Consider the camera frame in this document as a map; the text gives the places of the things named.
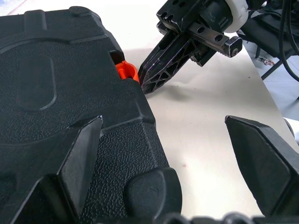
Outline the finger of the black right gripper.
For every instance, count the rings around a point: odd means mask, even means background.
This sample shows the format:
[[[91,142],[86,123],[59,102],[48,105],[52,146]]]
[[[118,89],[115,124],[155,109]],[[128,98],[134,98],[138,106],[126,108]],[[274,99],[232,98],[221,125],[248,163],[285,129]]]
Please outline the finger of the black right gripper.
[[[149,94],[162,87],[189,59],[202,67],[214,54],[215,50],[197,40],[166,34],[140,66],[143,93]]]
[[[170,79],[177,72],[180,61],[180,36],[169,31],[150,52],[138,71],[141,82]]]

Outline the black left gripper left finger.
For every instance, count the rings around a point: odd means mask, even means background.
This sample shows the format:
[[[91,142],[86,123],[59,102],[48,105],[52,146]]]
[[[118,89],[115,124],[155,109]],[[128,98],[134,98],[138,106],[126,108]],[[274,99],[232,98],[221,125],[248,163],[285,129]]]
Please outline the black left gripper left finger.
[[[53,137],[16,148],[9,169],[11,224],[73,224],[90,186],[102,127],[100,116],[75,122]]]

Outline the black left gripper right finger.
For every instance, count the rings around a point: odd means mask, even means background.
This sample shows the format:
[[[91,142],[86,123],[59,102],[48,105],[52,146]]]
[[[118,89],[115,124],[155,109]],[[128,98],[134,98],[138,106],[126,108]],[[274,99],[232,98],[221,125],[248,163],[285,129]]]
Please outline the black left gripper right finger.
[[[265,216],[299,214],[299,154],[270,126],[228,115],[239,170]]]

